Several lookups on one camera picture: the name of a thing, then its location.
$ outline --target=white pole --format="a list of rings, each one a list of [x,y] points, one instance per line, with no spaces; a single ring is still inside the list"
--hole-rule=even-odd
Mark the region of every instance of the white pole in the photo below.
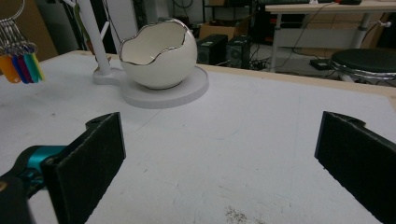
[[[66,4],[69,5],[70,7],[76,6],[76,3],[72,2],[71,0],[64,0],[64,2],[66,2]]]
[[[370,17],[371,17],[370,13],[364,13],[363,19],[361,20],[361,25],[356,30],[352,42],[350,44],[350,47],[352,49],[359,49],[361,47],[361,42],[363,41],[364,36],[367,33],[367,27],[370,22]]]
[[[274,33],[274,41],[273,41],[273,51],[271,55],[271,63],[269,67],[269,72],[274,73],[276,71],[276,53],[277,53],[277,45],[280,38],[280,23],[282,21],[282,14],[277,14],[276,16],[276,26]]]
[[[101,35],[99,33],[98,24],[96,23],[96,18],[93,14],[91,1],[81,0],[78,1],[78,3],[81,9],[82,19],[85,22],[85,28],[91,38],[100,72],[102,73],[102,76],[110,75],[110,64],[108,63],[105,47],[103,46]]]
[[[103,38],[106,35],[107,29],[108,29],[108,25],[110,24],[110,22],[106,21],[105,25],[102,28],[102,31],[100,32],[100,38],[103,40]]]

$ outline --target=white round base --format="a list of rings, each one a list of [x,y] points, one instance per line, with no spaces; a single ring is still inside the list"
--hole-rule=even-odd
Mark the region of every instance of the white round base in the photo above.
[[[107,76],[103,76],[100,71],[93,73],[93,82],[99,85],[120,86],[122,96],[128,104],[146,109],[185,105],[200,98],[209,88],[206,71],[197,66],[180,84],[165,90],[152,90],[137,84],[120,69],[112,68],[111,72]]]

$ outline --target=black box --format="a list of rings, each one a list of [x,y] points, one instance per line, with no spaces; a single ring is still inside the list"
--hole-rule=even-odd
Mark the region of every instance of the black box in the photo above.
[[[309,64],[319,71],[331,70],[329,66],[329,59],[315,59],[309,61]]]
[[[228,5],[231,7],[249,6],[251,0],[228,0]]]
[[[198,63],[218,65],[225,63],[227,35],[209,35],[197,42]]]
[[[236,36],[227,43],[226,60],[229,67],[249,69],[250,36]]]

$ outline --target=speaker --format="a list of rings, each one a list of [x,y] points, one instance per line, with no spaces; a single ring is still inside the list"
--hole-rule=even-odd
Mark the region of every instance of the speaker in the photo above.
[[[229,67],[249,69],[250,36],[241,35],[231,39],[226,46],[226,60]]]
[[[197,42],[198,63],[216,65],[224,63],[227,35],[209,35]]]

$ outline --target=chair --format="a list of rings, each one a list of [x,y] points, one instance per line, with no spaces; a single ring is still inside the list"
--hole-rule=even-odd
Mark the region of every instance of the chair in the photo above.
[[[382,49],[345,49],[334,53],[330,66],[340,77],[391,80],[396,78],[396,52]]]

